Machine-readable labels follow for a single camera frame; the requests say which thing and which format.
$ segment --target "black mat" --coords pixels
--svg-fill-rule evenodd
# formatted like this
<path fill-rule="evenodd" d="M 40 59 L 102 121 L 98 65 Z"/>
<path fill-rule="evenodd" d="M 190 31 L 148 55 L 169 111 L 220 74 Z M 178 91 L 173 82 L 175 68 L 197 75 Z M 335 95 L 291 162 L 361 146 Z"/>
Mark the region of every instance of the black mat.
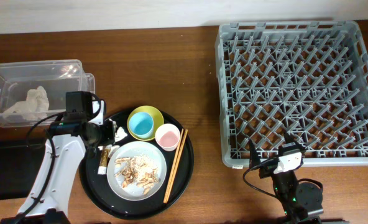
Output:
<path fill-rule="evenodd" d="M 134 108 L 127 109 L 111 116 L 111 119 L 117 122 L 117 126 L 123 127 L 126 133 L 128 133 L 126 122 L 133 109 Z M 181 124 L 173 117 L 164 112 L 162 112 L 162 114 L 165 119 L 165 123 L 174 124 L 180 130 L 183 128 Z M 137 140 L 128 133 L 128 136 L 122 141 L 119 141 L 117 144 L 123 146 L 132 141 Z M 95 157 L 87 158 L 82 161 L 79 169 L 82 186 L 89 198 L 101 210 L 115 217 L 128 220 L 148 218 L 166 210 L 180 198 L 182 193 L 184 193 L 191 179 L 194 165 L 194 155 L 190 137 L 187 136 L 186 138 L 182 158 L 180 160 L 176 178 L 172 187 L 172 193 L 170 194 L 167 204 L 163 203 L 163 198 L 165 196 L 168 177 L 172 168 L 175 151 L 164 151 L 158 146 L 155 140 L 149 141 L 149 143 L 157 146 L 165 157 L 167 164 L 167 177 L 159 190 L 153 194 L 153 196 L 145 200 L 131 202 L 117 196 L 112 191 L 112 189 L 109 187 L 106 175 L 97 174 L 101 151 L 97 150 Z"/>
<path fill-rule="evenodd" d="M 43 139 L 0 142 L 0 200 L 27 197 L 45 154 Z"/>

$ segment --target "white cloth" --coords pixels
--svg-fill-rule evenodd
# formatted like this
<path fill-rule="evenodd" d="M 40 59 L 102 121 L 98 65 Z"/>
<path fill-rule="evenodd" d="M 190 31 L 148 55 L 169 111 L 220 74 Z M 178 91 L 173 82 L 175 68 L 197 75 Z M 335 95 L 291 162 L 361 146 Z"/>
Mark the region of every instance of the white cloth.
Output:
<path fill-rule="evenodd" d="M 124 132 L 122 127 L 119 127 L 116 130 L 116 133 L 115 133 L 115 142 L 118 142 L 118 141 L 124 139 L 126 136 L 127 136 L 127 133 Z"/>
<path fill-rule="evenodd" d="M 47 117 L 46 113 L 33 113 L 48 111 L 49 103 L 46 90 L 39 86 L 36 90 L 29 90 L 27 99 L 19 101 L 4 111 L 4 114 L 23 113 L 22 117 L 28 121 L 37 121 Z"/>

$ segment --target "wooden table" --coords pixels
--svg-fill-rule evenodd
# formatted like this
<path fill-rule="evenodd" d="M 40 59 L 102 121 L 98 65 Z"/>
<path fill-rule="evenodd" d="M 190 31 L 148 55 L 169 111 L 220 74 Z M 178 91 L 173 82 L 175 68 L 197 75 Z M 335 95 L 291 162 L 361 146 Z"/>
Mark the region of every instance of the wooden table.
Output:
<path fill-rule="evenodd" d="M 368 50 L 368 21 L 359 25 Z M 0 63 L 80 59 L 96 79 L 96 92 L 108 114 L 152 105 L 174 116 L 189 135 L 195 152 L 193 177 L 181 199 L 144 223 L 254 222 L 283 216 L 278 200 L 242 181 L 244 170 L 221 161 L 219 96 L 214 62 L 218 27 L 104 30 L 0 35 Z M 25 129 L 1 129 L 0 140 L 21 138 Z M 368 167 L 303 167 L 298 178 L 324 184 L 322 218 L 368 223 Z M 257 172 L 249 180 L 272 192 L 270 179 Z M 17 213 L 23 198 L 0 201 L 0 219 Z M 78 174 L 73 184 L 72 223 L 128 221 L 98 209 L 85 194 Z"/>

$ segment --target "wooden chopsticks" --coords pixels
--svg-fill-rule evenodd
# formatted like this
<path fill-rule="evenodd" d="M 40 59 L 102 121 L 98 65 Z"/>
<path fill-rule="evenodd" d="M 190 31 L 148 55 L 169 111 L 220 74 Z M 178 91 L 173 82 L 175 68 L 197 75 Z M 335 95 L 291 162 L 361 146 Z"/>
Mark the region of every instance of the wooden chopsticks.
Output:
<path fill-rule="evenodd" d="M 174 155 L 174 160 L 173 160 L 172 170 L 170 171 L 169 181 L 167 182 L 165 198 L 163 199 L 164 203 L 167 203 L 167 201 L 169 200 L 170 192 L 172 191 L 174 178 L 176 176 L 178 164 L 180 163 L 180 158 L 182 156 L 182 152 L 183 152 L 183 148 L 184 148 L 184 145 L 185 145 L 185 139 L 186 139 L 187 134 L 188 134 L 188 130 L 184 131 L 184 129 L 183 129 L 182 132 L 181 132 L 181 135 L 180 135 L 180 140 L 178 141 L 178 145 L 177 145 L 177 148 L 176 148 L 176 154 Z"/>

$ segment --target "plastic container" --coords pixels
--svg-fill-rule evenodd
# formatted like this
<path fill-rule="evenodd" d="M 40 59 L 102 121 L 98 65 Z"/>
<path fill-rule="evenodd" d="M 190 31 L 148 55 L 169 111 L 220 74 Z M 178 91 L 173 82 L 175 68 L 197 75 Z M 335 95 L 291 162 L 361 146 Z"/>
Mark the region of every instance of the plastic container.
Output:
<path fill-rule="evenodd" d="M 38 86 L 45 88 L 49 101 L 47 116 L 65 111 L 65 93 L 95 93 L 94 76 L 85 73 L 79 60 L 52 60 L 0 64 L 0 127 L 32 126 L 39 119 L 27 120 L 21 113 L 3 114 L 18 101 L 25 101 L 27 92 Z"/>
<path fill-rule="evenodd" d="M 219 27 L 216 71 L 221 152 L 249 166 L 286 131 L 303 143 L 305 166 L 368 165 L 368 55 L 353 21 L 241 22 Z"/>

